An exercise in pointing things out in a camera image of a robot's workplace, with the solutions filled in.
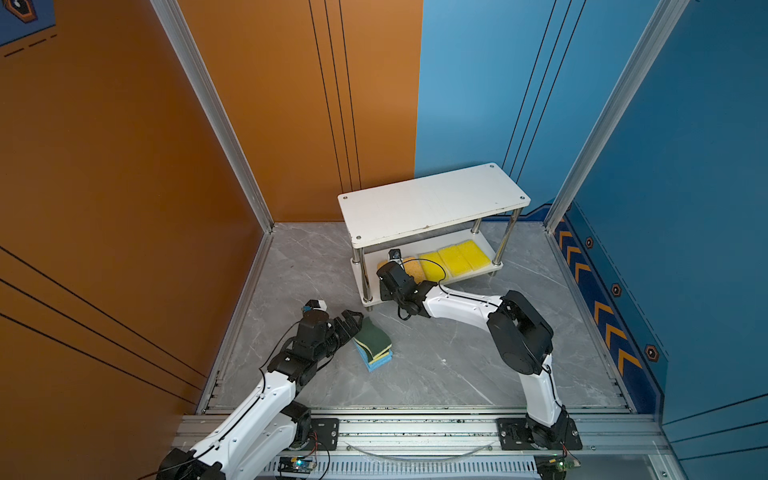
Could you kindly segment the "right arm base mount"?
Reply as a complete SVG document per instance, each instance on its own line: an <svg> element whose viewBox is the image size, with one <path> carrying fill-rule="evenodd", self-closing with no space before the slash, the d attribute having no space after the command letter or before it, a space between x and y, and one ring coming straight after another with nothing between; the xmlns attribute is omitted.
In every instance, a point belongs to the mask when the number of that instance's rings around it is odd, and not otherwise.
<svg viewBox="0 0 768 480"><path fill-rule="evenodd" d="M501 448L505 451L583 449L576 423L568 415L550 427L528 418L499 418L496 428Z"/></svg>

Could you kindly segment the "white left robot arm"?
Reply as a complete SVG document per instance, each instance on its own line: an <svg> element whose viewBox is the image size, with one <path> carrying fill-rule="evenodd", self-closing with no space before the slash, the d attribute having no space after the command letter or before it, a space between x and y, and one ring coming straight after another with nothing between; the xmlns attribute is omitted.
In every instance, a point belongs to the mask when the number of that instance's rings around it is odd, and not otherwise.
<svg viewBox="0 0 768 480"><path fill-rule="evenodd" d="M171 450L150 479L254 479L280 452L309 435L310 409L298 393L361 330L364 315L344 310L332 318L321 301L310 301L302 317L280 338L261 379L235 410L190 450Z"/></svg>

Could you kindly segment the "yellow sponge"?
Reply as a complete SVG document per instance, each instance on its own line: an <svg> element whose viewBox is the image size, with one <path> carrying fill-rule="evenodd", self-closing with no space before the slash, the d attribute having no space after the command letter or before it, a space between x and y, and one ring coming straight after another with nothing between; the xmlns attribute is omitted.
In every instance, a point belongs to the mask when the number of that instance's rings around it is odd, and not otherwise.
<svg viewBox="0 0 768 480"><path fill-rule="evenodd" d="M426 280L441 282L449 277L449 269L438 252L420 254L418 259Z"/></svg>
<svg viewBox="0 0 768 480"><path fill-rule="evenodd" d="M469 261L456 245L442 248L438 253L452 277L462 276L473 270Z"/></svg>
<svg viewBox="0 0 768 480"><path fill-rule="evenodd" d="M473 271L481 270L491 264L490 258L473 240L458 244L457 249Z"/></svg>

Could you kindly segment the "green scrub sponge top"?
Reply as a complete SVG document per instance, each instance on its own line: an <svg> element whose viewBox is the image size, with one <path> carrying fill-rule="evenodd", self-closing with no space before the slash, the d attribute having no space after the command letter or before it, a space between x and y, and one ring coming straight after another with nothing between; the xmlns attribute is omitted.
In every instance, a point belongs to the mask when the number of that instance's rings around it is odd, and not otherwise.
<svg viewBox="0 0 768 480"><path fill-rule="evenodd" d="M369 364L372 364L391 352L392 341L390 337L373 321L364 317L360 331L353 340L362 349Z"/></svg>

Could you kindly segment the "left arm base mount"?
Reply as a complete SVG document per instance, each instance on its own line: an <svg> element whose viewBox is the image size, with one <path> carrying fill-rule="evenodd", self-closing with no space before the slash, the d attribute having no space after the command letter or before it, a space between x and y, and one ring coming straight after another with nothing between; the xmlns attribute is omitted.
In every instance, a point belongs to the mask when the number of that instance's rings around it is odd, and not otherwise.
<svg viewBox="0 0 768 480"><path fill-rule="evenodd" d="M316 442L322 450L335 451L339 437L340 421L338 418L310 418L297 424L294 440L289 446L292 450L312 450Z"/></svg>

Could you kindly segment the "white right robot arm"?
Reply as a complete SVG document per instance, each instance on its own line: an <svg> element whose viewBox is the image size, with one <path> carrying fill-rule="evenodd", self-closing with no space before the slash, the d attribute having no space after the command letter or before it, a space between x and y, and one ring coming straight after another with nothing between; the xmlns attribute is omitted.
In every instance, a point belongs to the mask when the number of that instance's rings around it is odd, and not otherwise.
<svg viewBox="0 0 768 480"><path fill-rule="evenodd" d="M519 291L486 296L420 283L389 261L377 270L381 286L408 315L453 320L486 331L503 362L520 377L530 441L541 449L565 444L570 417L552 373L554 330Z"/></svg>

